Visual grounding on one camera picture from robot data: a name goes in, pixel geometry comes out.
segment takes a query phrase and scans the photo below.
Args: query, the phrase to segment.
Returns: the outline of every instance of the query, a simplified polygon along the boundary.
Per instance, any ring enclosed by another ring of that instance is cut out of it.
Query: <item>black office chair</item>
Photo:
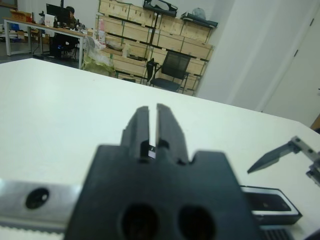
[[[184,79],[188,78],[188,73],[186,72],[187,67],[190,62],[190,57],[176,53],[176,52],[170,52],[168,51],[165,57],[165,60],[163,62],[163,65],[160,66],[158,69],[157,65],[158,63],[155,62],[155,60],[152,58],[150,61],[148,61],[146,68],[147,68],[147,82],[150,81],[150,84],[153,86],[157,86],[159,88],[169,90],[172,92],[177,92],[184,81]],[[176,83],[164,78],[156,78],[156,73],[161,69],[161,72],[165,75],[169,75],[171,77],[177,78],[181,80],[181,83]]]

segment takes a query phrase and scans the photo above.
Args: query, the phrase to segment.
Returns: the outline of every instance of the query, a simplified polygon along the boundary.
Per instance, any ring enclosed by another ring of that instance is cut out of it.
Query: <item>office desk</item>
[[[84,51],[84,38],[85,34],[82,34],[77,31],[71,31],[65,28],[55,28],[45,25],[40,25],[32,22],[25,22],[15,20],[9,17],[4,17],[4,33],[5,33],[5,44],[6,44],[6,54],[11,56],[13,54],[24,54],[24,53],[32,53],[32,41],[31,41],[31,28],[39,29],[39,30],[50,30],[57,34],[63,34],[71,37],[75,37],[79,39],[80,47],[79,47],[79,69],[82,66],[82,59],[83,59],[83,51]],[[10,40],[9,40],[9,23],[11,24],[19,24],[27,27],[28,32],[28,45],[29,50],[20,50],[20,51],[13,51],[11,52]],[[43,46],[42,46],[42,37],[40,37],[40,52],[43,53]]]
[[[302,212],[290,228],[296,240],[320,228],[320,188],[306,176],[311,162],[302,153],[247,174],[295,135],[319,151],[320,135],[299,122],[32,58],[0,64],[0,73],[0,179],[82,184],[97,146],[119,145],[141,106],[149,107],[155,145],[162,103],[183,129],[190,159],[198,150],[226,153],[240,184],[279,188]],[[1,227],[0,239],[61,236]]]

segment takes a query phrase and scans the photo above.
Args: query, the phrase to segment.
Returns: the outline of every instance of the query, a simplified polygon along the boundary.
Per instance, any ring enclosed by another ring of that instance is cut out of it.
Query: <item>black device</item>
[[[70,11],[66,8],[47,3],[46,13],[56,16],[61,26],[63,25],[62,23],[69,24],[70,22]]]
[[[65,240],[261,240],[226,156],[199,151],[189,161],[171,110],[157,105],[155,159],[149,111],[138,108],[120,146],[98,147]]]
[[[302,217],[280,189],[256,186],[241,189],[260,225],[293,225]]]

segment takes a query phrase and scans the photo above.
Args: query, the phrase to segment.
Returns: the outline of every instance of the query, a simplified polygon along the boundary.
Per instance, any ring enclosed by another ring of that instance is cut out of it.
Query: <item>person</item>
[[[75,18],[75,9],[72,6],[67,6],[65,9],[69,10],[70,12],[70,22],[67,24],[67,26],[70,29],[75,29],[77,25],[77,20]]]
[[[70,29],[75,29],[77,25],[75,9],[72,6],[67,6],[65,9],[69,10],[69,22],[66,22],[67,27]],[[78,38],[57,33],[53,41],[53,47],[55,48],[55,50],[53,50],[53,55],[55,57],[69,59],[75,55],[75,46],[78,43]],[[64,55],[62,56],[61,49],[64,49]]]

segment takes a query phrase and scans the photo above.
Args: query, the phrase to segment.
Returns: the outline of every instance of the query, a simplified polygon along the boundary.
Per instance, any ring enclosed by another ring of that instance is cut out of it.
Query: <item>plastic bag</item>
[[[202,18],[202,19],[206,20],[205,10],[203,10],[200,7],[193,9],[192,14],[198,18]]]
[[[116,69],[112,59],[100,51],[106,46],[102,45],[97,40],[94,40],[92,37],[86,36],[85,40],[87,49],[81,69],[96,74],[114,77],[116,75]]]

